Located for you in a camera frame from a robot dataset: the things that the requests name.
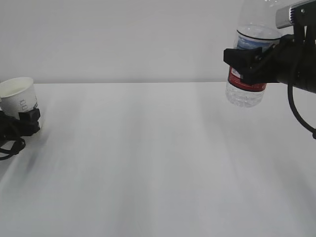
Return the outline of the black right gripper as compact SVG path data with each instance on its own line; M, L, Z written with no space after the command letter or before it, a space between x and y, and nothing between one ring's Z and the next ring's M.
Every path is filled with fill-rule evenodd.
M281 38L279 44L262 53L253 49L227 48L223 61L240 74L245 84L284 83L316 84L316 27L308 26L299 41L299 29Z

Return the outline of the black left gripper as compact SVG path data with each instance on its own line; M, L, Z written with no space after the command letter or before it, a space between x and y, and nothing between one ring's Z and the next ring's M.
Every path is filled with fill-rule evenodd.
M19 113L19 119L0 112L0 146L9 141L17 142L18 147L25 147L22 136L32 136L40 130L40 110L32 109Z

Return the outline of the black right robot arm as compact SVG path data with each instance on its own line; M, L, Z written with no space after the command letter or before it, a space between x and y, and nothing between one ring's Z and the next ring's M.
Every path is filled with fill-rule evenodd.
M316 28L306 32L295 27L275 43L251 44L224 50L223 60L229 65L228 82L250 92L264 91L268 83L288 84L308 92L316 91Z

